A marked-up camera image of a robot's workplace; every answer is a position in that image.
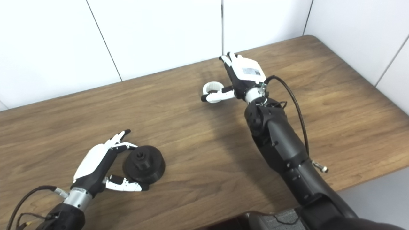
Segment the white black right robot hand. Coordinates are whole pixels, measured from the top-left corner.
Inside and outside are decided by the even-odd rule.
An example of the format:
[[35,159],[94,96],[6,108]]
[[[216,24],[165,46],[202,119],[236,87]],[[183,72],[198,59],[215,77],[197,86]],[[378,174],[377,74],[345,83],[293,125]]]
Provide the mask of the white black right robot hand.
[[206,83],[203,86],[202,102],[218,103],[235,97],[250,104],[256,99],[268,97],[265,83],[267,77],[257,61],[233,52],[219,59],[224,64],[231,85],[224,87],[216,81]]

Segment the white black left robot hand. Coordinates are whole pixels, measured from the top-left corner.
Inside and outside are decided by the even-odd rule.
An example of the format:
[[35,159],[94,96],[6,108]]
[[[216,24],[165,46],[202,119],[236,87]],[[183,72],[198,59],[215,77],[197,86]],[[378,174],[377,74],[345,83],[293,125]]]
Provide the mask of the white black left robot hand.
[[78,166],[70,188],[85,190],[92,197],[105,189],[119,192],[148,191],[150,186],[146,183],[116,175],[107,176],[119,153],[137,149],[137,145],[122,141],[130,132],[130,129],[124,130],[115,134],[105,143],[93,146]]

